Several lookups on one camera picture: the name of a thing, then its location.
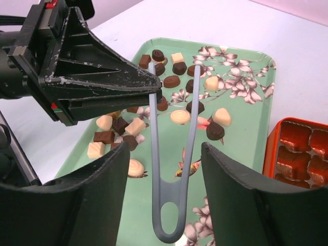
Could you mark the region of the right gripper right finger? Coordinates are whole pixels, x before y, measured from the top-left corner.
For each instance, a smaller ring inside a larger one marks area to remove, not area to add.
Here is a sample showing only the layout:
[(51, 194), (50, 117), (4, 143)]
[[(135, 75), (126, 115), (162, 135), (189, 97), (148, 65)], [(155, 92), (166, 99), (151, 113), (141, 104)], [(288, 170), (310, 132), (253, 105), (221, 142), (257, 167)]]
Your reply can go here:
[(217, 245), (327, 245), (327, 187), (266, 177), (207, 142), (201, 165)]

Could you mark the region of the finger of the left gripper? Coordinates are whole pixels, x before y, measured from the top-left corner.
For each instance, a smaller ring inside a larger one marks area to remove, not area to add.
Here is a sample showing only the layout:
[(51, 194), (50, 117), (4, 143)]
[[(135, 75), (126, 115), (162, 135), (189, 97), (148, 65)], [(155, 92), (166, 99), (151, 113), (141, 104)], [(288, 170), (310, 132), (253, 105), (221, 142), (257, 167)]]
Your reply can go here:
[(68, 106), (63, 108), (60, 108), (59, 104), (52, 103), (50, 106), (50, 117), (53, 121), (60, 121), (65, 126), (73, 126), (80, 121), (93, 119), (108, 113), (131, 107), (146, 106), (149, 104), (150, 95), (156, 95), (156, 103), (162, 100), (162, 90), (160, 89), (144, 95), (74, 101), (68, 103)]

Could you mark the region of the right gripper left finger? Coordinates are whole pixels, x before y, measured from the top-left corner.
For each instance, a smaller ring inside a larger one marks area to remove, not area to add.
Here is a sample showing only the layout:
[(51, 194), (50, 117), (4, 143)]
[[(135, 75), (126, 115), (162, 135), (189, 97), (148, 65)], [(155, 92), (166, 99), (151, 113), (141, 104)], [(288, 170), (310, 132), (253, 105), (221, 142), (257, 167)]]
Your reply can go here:
[(130, 159), (121, 143), (42, 186), (1, 185), (1, 245), (115, 245)]

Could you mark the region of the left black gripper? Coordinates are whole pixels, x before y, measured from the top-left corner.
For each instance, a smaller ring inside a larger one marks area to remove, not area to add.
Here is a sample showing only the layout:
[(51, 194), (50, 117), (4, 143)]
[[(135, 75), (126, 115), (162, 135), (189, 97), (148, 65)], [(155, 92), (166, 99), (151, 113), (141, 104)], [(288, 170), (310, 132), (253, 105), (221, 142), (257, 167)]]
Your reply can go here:
[(27, 17), (1, 16), (1, 98), (32, 96), (53, 121), (77, 124), (59, 99), (161, 96), (160, 79), (108, 47), (67, 1), (41, 1)]

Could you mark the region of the grey plastic tweezers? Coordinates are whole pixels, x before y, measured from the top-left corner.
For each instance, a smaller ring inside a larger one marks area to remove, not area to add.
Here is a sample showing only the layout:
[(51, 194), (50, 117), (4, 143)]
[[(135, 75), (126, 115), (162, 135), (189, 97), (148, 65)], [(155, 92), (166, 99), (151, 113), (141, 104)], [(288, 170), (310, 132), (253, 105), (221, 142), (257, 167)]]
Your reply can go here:
[[(165, 163), (171, 163), (176, 157), (178, 150), (177, 143), (171, 141), (168, 147), (165, 147), (164, 154), (160, 154), (160, 140), (158, 133), (158, 115), (156, 95), (149, 96), (150, 107), (150, 130), (151, 130), (151, 156), (152, 156), (152, 226), (156, 237), (163, 243), (170, 244), (178, 241), (184, 234), (187, 203), (188, 203), (188, 185), (189, 173), (191, 168), (193, 148), (196, 137), (198, 105), (199, 105), (199, 88), (200, 88), (200, 66), (195, 67), (193, 100), (189, 134), (186, 141), (186, 155), (184, 166), (182, 168), (182, 177), (177, 181), (166, 181), (161, 178), (162, 160)], [(174, 231), (168, 234), (162, 227), (162, 207), (166, 203), (172, 203), (177, 207), (177, 223)]]

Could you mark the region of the orange chocolate box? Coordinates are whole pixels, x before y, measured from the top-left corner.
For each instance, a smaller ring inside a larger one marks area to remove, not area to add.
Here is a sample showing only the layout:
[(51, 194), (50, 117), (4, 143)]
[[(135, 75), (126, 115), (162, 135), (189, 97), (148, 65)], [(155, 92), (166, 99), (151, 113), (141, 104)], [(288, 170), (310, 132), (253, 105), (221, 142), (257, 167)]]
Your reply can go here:
[(327, 124), (288, 117), (269, 134), (262, 174), (314, 189), (327, 186)]

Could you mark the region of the green floral tray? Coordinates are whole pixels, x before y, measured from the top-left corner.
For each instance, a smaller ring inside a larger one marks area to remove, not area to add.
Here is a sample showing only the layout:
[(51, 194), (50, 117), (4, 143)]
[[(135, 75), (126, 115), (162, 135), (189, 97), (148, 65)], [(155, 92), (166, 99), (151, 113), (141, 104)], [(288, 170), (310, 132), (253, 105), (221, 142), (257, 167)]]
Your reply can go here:
[[(188, 41), (154, 38), (145, 42), (137, 51), (132, 62), (138, 64), (142, 55), (152, 55), (160, 50), (165, 56), (165, 72), (161, 81), (174, 76), (180, 84), (174, 88), (163, 88), (167, 109), (157, 110), (160, 154), (171, 141), (177, 143), (177, 155), (171, 163), (160, 162), (161, 177), (166, 181), (177, 181), (175, 176), (183, 161), (183, 148), (186, 146), (190, 121), (187, 117), (187, 104), (193, 94), (187, 89), (192, 76), (186, 72), (176, 75), (173, 72), (173, 56), (180, 53), (187, 68), (202, 65), (199, 89), (197, 131), (194, 142), (192, 163), (196, 169), (189, 178), (187, 234), (176, 242), (166, 244), (155, 235), (152, 226), (152, 157), (149, 106), (138, 110), (123, 110), (120, 114), (127, 123), (139, 117), (147, 127), (136, 136), (138, 145), (131, 158), (140, 161), (147, 177), (128, 178), (122, 207), (121, 221), (116, 245), (215, 245), (211, 229), (211, 217), (207, 205), (207, 195), (200, 162), (201, 144), (209, 142), (226, 155), (247, 167), (262, 172), (269, 119), (274, 92), (276, 65), (267, 54), (259, 51), (212, 46)], [(213, 121), (214, 113), (225, 108), (232, 123), (222, 126), (225, 130), (223, 141), (209, 140), (207, 126)], [(92, 160), (87, 156), (89, 143), (94, 133), (101, 129), (92, 120), (71, 154), (59, 170), (57, 177), (71, 173)]]

